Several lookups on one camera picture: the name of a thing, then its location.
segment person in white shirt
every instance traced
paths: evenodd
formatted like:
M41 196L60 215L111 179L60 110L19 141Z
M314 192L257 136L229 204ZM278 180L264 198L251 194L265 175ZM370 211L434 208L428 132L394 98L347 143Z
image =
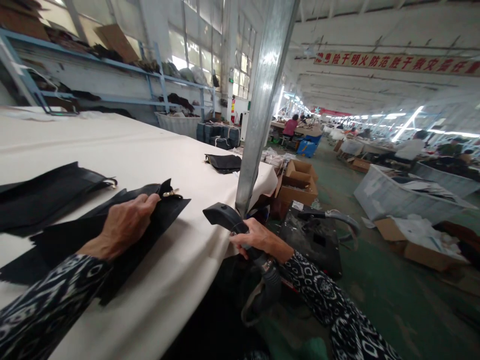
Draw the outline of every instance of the person in white shirt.
M393 148L396 152L389 152L383 155L380 155L375 164L385 164L385 160L395 160L399 163L410 164L418 154L422 152L422 149L425 147L424 139L429 133L425 130L420 130L415 133L412 140L407 140L401 142L400 144L394 146Z

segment hand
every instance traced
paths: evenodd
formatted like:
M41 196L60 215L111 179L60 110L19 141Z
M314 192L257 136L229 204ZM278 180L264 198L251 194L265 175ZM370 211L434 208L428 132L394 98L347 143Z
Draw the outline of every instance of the hand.
M235 244L238 252L242 254L245 259L248 260L249 256L242 245L249 245L256 249L263 250L276 258L281 264L286 263L294 255L293 248L273 232L267 230L265 226L253 217L244 220L244 222L248 226L249 233L232 236L230 242Z
M160 201L156 193L113 205L108 211L101 234L87 242L77 254L111 261L136 243L150 225L150 215Z

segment handheld tool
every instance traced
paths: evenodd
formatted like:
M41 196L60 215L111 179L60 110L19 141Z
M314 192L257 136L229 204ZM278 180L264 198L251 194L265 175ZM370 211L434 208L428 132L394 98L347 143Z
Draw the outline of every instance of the handheld tool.
M220 225L235 234L248 234L249 227L244 223L240 215L230 206L221 202L203 210L203 214L212 225ZM248 253L248 257L259 268L262 282L261 291L255 289L249 297L247 304L242 310L242 320L250 325L258 318L261 312L270 308L279 299L282 292L280 272L275 260L264 251L257 248L242 245Z

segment person in red shirt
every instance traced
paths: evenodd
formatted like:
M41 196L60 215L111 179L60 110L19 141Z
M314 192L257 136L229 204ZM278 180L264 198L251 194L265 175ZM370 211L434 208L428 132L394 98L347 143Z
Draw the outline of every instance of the person in red shirt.
M293 139L295 134L295 129L299 124L299 115L295 114L293 117L286 122L285 128L283 129L283 135L290 137L290 140Z

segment person's right hand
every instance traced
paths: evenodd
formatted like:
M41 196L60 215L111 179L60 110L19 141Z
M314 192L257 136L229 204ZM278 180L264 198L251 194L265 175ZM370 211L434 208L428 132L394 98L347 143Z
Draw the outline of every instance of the person's right hand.
M293 256L294 249L273 232L267 230L257 220L249 218L244 220L244 222L248 226L249 233L232 236L230 242L235 244L238 252L245 259L248 260L249 256L242 245L249 245L255 249L263 250L276 258L281 264L286 263Z

